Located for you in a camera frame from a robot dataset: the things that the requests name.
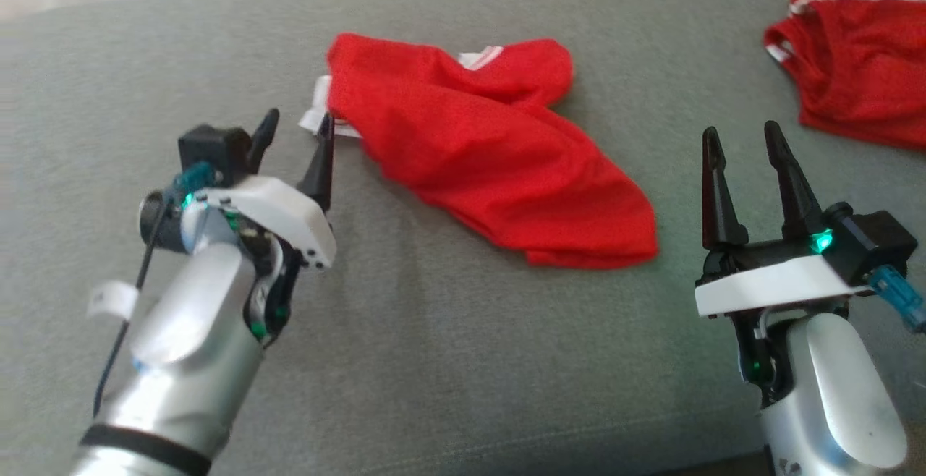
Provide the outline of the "large grey sofa seat cushion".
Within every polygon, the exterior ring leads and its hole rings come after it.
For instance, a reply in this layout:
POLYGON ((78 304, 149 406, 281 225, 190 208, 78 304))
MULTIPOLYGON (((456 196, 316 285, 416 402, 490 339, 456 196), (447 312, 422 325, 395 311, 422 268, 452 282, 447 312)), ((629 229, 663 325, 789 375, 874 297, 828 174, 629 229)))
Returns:
POLYGON ((338 143, 334 267, 305 271, 214 476, 649 474, 762 447, 726 319, 699 318, 701 134, 736 212, 780 235, 763 124, 821 205, 887 210, 920 242, 926 154, 797 124, 761 44, 789 0, 129 0, 0 23, 0 476, 63 476, 119 325, 90 289, 133 281, 139 202, 199 123, 280 130, 263 171, 295 182, 335 35, 450 53, 553 38, 558 112, 645 191, 659 256, 622 271, 529 266, 338 143))

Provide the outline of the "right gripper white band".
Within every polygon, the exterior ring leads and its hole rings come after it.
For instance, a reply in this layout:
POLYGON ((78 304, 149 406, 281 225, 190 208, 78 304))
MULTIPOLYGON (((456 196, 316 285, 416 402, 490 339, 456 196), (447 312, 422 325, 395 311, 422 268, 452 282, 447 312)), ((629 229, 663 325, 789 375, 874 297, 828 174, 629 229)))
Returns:
MULTIPOLYGON (((778 177, 784 239, 825 231, 823 210, 778 122, 764 124, 768 162, 778 177)), ((749 242, 725 176, 726 156, 714 126, 702 134, 702 242, 710 251, 694 300, 701 317, 804 304, 866 291, 843 279, 824 255, 801 241, 749 242)))

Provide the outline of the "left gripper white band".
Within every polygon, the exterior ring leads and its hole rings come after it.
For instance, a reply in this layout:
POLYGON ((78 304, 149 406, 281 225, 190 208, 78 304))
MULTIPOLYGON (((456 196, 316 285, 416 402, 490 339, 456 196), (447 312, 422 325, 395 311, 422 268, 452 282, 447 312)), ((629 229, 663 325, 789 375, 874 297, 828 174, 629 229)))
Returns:
MULTIPOLYGON (((280 111, 271 108, 252 133, 248 166, 254 175, 273 143, 279 120, 280 111)), ((333 194, 335 123, 330 113, 321 117, 315 139, 318 145, 296 189, 277 177, 250 176, 231 188, 205 188, 183 199, 183 252, 194 255, 216 242, 238 245, 239 232, 225 216, 231 213, 288 242, 308 264, 330 268, 337 253, 333 229, 324 215, 333 194)))

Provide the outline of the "red shorts with white stripe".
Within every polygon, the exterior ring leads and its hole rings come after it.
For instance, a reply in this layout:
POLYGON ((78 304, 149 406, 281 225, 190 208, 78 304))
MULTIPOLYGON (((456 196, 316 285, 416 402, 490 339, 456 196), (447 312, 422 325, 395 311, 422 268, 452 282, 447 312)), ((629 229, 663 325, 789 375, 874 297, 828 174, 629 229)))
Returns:
POLYGON ((791 0, 762 44, 800 124, 926 153, 926 0, 791 0))

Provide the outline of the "red basketball jersey white sleeves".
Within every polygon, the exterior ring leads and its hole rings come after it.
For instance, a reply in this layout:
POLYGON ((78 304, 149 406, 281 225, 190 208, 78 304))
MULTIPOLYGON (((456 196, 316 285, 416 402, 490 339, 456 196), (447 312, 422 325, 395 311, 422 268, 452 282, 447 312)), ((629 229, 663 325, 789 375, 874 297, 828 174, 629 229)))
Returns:
POLYGON ((452 55, 356 33, 334 38, 330 113, 392 182, 530 265, 616 269, 657 256, 655 211, 585 131, 553 106, 572 55, 551 38, 452 55))

